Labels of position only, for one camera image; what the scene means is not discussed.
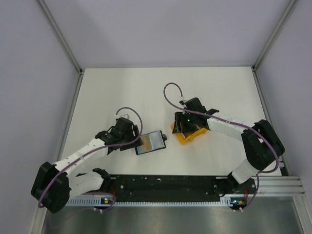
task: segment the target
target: white table surface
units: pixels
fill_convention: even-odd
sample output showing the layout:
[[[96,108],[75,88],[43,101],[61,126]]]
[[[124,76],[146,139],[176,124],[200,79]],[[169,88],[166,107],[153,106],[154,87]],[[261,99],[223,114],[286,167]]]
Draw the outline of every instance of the white table surface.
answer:
[[[185,99],[198,97],[206,109],[218,109],[232,117],[259,121],[264,117],[250,67],[107,68],[86,69],[62,157],[87,144],[94,136],[115,125],[115,112],[134,108],[142,117],[143,133],[162,130],[166,149],[137,156],[134,149],[114,151],[90,165],[110,174],[224,176],[246,157],[243,144],[224,134],[208,131],[181,145],[172,135],[174,113],[163,97],[163,87],[176,82]],[[174,86],[168,98],[178,104]],[[124,110],[139,125],[135,114]],[[273,168],[275,162],[267,169]],[[280,170],[270,176],[281,175]]]

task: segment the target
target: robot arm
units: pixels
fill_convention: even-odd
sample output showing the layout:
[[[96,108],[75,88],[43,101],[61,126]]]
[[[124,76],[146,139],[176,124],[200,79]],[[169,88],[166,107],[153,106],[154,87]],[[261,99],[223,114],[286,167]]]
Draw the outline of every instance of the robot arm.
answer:
[[[246,159],[244,159],[242,163],[229,174],[229,178],[232,177],[238,184],[244,183],[259,171],[267,168],[272,162],[275,161],[275,158],[272,151],[253,131],[248,129],[246,130],[246,128],[241,126],[232,125],[230,122],[236,122],[249,126],[261,133],[262,136],[272,145],[278,156],[281,156],[285,152],[283,144],[279,140],[270,123],[266,120],[251,123],[231,118],[221,113],[215,113],[213,116],[225,119],[227,122],[210,117],[207,119],[210,130],[227,134],[244,144]]]
[[[206,110],[197,97],[188,101],[181,101],[186,112],[175,113],[175,126],[173,133],[195,132],[200,128],[224,133],[244,144],[246,159],[229,175],[229,181],[235,186],[244,183],[250,177],[264,170],[275,157],[268,146],[258,138],[254,131],[239,126],[239,124],[253,128],[269,142],[278,156],[284,152],[284,146],[276,135],[274,129],[266,120],[256,123],[242,121],[219,113],[216,109]],[[210,117],[188,113],[187,110],[208,114]]]
[[[68,165],[71,166],[55,179],[41,202],[50,212],[58,212],[69,199],[75,196],[107,186],[105,181],[107,181],[109,174],[105,170],[96,168],[92,172],[79,174],[91,162],[108,155],[113,150],[120,149],[122,151],[142,145],[143,142],[140,138],[134,141],[138,136],[139,132],[136,125],[129,119],[118,118],[115,126],[112,126],[108,131],[99,132],[87,145],[72,155],[53,165],[49,162],[42,164],[31,190],[31,195],[40,200],[51,180]]]

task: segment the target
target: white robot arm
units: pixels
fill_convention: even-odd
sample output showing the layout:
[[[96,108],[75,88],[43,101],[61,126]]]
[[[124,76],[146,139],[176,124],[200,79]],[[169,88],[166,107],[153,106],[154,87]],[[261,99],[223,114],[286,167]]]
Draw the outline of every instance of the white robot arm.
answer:
[[[114,150],[127,150],[143,144],[138,127],[129,119],[120,117],[108,131],[99,132],[88,144],[67,158],[41,165],[32,196],[41,201],[50,212],[56,213],[75,196],[101,187],[107,190],[105,181],[109,174],[100,168],[80,174],[91,162],[108,155]]]

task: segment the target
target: metal frame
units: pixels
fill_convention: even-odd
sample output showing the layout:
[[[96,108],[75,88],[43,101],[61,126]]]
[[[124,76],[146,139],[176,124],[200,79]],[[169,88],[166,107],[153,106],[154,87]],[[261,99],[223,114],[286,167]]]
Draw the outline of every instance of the metal frame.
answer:
[[[283,26],[287,22],[287,19],[292,14],[292,12],[295,9],[295,7],[297,6],[298,2],[299,2],[298,0],[290,0],[288,2],[288,5],[287,5],[286,9],[284,10],[284,13],[282,14],[281,18],[279,19],[276,27],[274,28],[272,34],[269,37],[269,39],[265,43],[265,46],[263,47],[263,49],[262,49],[259,57],[257,58],[256,62],[254,63],[253,67],[255,68],[255,70],[258,69],[259,66],[261,65],[263,59],[265,58],[265,56],[267,55],[267,53],[271,49],[276,38],[278,37],[279,33],[281,32],[281,29],[283,28]]]
[[[40,9],[42,10],[44,16],[46,17],[49,25],[52,28],[52,31],[54,32],[54,35],[58,39],[58,42],[60,43],[61,47],[63,48],[65,54],[67,55],[68,59],[76,69],[76,71],[80,74],[82,72],[82,68],[79,66],[73,52],[71,51],[69,45],[67,44],[62,32],[60,31],[57,23],[55,22],[47,4],[45,3],[44,0],[36,0],[38,3]]]
[[[79,94],[79,90],[80,90],[80,86],[81,86],[81,82],[83,78],[83,69],[78,64],[73,52],[71,51],[62,32],[60,31],[57,23],[55,22],[45,1],[44,0],[36,0],[36,1],[39,4],[39,7],[42,10],[43,14],[45,15],[48,23],[50,24],[65,54],[67,55],[68,59],[70,60],[74,68],[76,69],[78,76],[79,76],[77,80],[76,89],[73,94],[72,103],[68,111],[68,116],[67,116],[67,121],[66,121],[65,128],[64,128],[63,136],[59,144],[58,156],[57,156],[57,160],[58,160],[62,156],[62,152],[63,152],[63,148],[64,148],[65,141],[67,138],[67,134],[69,131],[71,119],[73,117],[74,108],[76,105],[76,101],[78,98],[78,94]],[[254,66],[252,66],[253,77],[257,86],[257,90],[259,93],[259,97],[261,100],[261,104],[264,110],[265,117],[273,126],[274,126],[274,122],[270,116],[270,110],[268,107],[267,100],[262,91],[262,85],[261,85],[259,76],[257,74],[257,69],[261,65],[262,61],[265,59],[267,53],[271,49],[279,33],[281,32],[281,29],[287,22],[287,19],[290,17],[291,13],[295,9],[298,2],[299,2],[298,0],[289,0],[289,3],[284,13],[282,14],[272,34],[268,38]],[[257,196],[275,196],[275,197],[276,196],[291,196],[293,197],[294,205],[296,207],[298,217],[301,222],[304,233],[307,233],[307,234],[312,233],[312,213],[311,213],[310,206],[305,196],[305,192],[304,192],[304,189],[302,187],[299,177],[296,177],[296,176],[261,176],[260,183],[261,183],[261,186],[259,187]],[[39,209],[38,207],[36,207],[33,220],[29,229],[30,234],[41,233],[44,219],[46,216],[46,211],[47,211],[46,208]]]

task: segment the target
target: yellow block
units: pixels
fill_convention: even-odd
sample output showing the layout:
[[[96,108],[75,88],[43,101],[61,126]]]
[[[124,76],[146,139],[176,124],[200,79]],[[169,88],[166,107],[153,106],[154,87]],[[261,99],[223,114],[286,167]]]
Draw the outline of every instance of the yellow block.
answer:
[[[175,127],[175,123],[171,124],[171,129],[173,130]],[[208,131],[208,129],[206,128],[201,128],[198,131],[194,132],[193,134],[189,135],[187,138],[184,139],[184,137],[182,136],[181,133],[176,133],[176,137],[178,138],[178,140],[180,141],[180,143],[182,145],[184,145],[186,142],[188,141],[192,141],[195,137],[201,135],[201,134],[205,134]]]

